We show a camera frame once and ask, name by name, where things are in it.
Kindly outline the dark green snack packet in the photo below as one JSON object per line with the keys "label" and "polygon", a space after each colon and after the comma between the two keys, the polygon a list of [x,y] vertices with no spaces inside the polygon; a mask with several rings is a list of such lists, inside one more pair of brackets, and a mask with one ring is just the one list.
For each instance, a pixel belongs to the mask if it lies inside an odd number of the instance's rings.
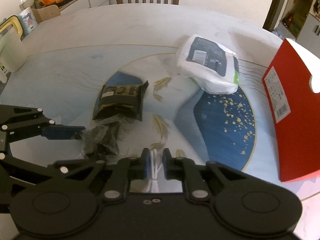
{"label": "dark green snack packet", "polygon": [[100,91],[92,119],[107,119],[115,115],[142,121],[143,99],[148,81],[139,85],[104,85]]}

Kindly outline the black wrapper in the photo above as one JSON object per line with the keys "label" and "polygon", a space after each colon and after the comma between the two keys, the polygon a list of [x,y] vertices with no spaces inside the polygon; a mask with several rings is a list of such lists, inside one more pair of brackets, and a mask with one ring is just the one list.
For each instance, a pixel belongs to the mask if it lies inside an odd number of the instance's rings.
{"label": "black wrapper", "polygon": [[86,159],[103,160],[109,163],[124,157],[119,149],[119,142],[129,132],[128,126],[135,121],[133,118],[117,114],[106,119],[93,120],[90,125],[80,132]]}

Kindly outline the grey wall cabinet unit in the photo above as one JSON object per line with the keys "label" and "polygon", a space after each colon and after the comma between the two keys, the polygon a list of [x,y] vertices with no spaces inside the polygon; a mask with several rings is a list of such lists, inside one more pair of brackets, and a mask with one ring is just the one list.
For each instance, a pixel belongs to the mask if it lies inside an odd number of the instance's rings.
{"label": "grey wall cabinet unit", "polygon": [[272,0],[263,28],[319,56],[319,0]]}

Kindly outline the white canister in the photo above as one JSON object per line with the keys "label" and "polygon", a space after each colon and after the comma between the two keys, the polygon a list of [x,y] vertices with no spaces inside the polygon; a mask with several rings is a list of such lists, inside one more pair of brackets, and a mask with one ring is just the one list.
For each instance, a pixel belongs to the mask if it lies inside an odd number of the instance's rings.
{"label": "white canister", "polygon": [[27,36],[38,27],[38,23],[30,7],[24,9],[19,14],[18,19],[23,29],[23,36]]}

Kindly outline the white tissue pack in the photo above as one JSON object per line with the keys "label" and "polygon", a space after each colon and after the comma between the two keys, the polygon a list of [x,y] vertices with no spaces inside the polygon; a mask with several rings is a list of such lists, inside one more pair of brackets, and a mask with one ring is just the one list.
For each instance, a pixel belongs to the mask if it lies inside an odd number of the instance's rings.
{"label": "white tissue pack", "polygon": [[177,51],[176,72],[193,79],[208,94],[233,94],[239,88],[239,61],[232,50],[199,35]]}

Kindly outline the red cardboard shoe box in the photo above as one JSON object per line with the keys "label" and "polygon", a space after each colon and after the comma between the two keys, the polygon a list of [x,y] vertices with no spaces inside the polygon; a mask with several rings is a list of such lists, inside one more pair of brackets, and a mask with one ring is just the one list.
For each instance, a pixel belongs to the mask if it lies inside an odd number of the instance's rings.
{"label": "red cardboard shoe box", "polygon": [[280,181],[319,176],[319,58],[285,39],[262,78],[276,131]]}

